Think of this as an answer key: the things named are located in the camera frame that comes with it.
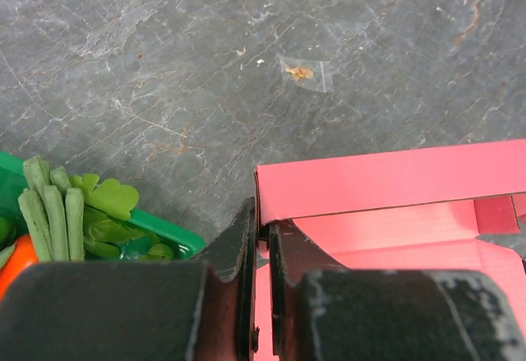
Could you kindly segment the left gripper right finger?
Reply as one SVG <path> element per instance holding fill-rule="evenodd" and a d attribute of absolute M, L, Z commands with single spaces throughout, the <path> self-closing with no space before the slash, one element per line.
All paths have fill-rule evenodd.
<path fill-rule="evenodd" d="M 281 360 L 522 360 L 510 300 L 473 270 L 349 269 L 291 220 L 269 226 Z"/>

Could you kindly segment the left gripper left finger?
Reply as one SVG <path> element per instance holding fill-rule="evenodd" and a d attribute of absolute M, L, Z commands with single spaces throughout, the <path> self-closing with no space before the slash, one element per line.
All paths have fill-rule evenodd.
<path fill-rule="evenodd" d="M 256 204 L 181 261 L 40 263 L 1 302 L 4 360 L 251 360 Z"/>

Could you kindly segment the pink paper box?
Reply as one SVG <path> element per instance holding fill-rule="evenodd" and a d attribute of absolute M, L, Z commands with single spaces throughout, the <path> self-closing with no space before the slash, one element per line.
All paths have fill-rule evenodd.
<path fill-rule="evenodd" d="M 509 298 L 525 339 L 525 265 L 489 235 L 525 221 L 524 140 L 483 142 L 257 167 L 256 218 L 291 220 L 349 269 L 473 270 Z M 256 358 L 273 352 L 270 263 L 256 277 Z"/>

